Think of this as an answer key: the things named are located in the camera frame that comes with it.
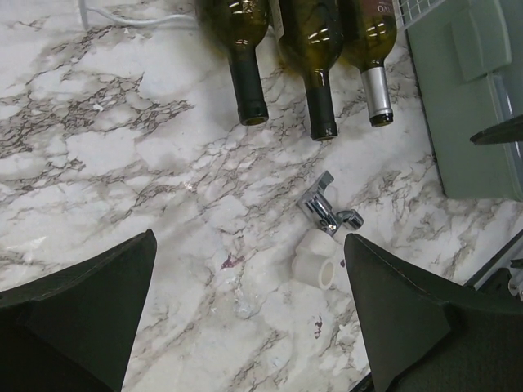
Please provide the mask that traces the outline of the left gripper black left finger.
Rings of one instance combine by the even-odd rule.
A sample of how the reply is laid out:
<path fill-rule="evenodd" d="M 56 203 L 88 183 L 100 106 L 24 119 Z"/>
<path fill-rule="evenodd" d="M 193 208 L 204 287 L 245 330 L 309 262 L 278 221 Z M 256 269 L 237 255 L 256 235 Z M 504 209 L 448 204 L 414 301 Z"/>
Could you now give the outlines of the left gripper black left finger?
<path fill-rule="evenodd" d="M 1 293 L 3 391 L 120 391 L 157 252 L 152 230 Z"/>

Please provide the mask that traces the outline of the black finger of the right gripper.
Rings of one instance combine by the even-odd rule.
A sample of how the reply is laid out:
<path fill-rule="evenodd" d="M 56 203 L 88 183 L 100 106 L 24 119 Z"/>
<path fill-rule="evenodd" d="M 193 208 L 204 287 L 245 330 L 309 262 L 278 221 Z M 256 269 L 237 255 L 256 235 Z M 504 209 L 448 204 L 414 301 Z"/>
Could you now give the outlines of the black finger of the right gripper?
<path fill-rule="evenodd" d="M 497 145 L 523 141 L 523 116 L 510 118 L 476 133 L 470 138 L 474 145 Z"/>

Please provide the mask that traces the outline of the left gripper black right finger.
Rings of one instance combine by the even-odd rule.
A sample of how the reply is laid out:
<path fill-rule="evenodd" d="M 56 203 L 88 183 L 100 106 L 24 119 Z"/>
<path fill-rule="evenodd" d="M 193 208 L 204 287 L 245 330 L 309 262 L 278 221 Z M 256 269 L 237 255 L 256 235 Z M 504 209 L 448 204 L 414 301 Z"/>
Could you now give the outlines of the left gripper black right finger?
<path fill-rule="evenodd" d="M 479 291 L 358 235 L 346 270 L 370 372 L 358 391 L 519 391 L 522 258 Z"/>

